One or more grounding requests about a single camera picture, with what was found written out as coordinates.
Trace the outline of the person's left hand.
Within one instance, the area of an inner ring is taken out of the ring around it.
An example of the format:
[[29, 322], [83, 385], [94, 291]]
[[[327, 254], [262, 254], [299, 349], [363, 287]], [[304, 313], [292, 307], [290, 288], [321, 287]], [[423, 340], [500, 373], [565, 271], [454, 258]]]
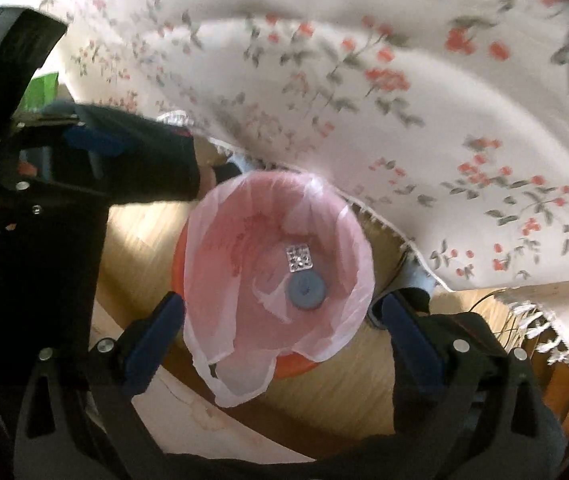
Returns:
[[217, 185], [213, 167], [224, 165], [227, 162], [228, 155], [203, 136], [196, 136], [193, 142], [200, 173], [198, 198], [201, 200]]

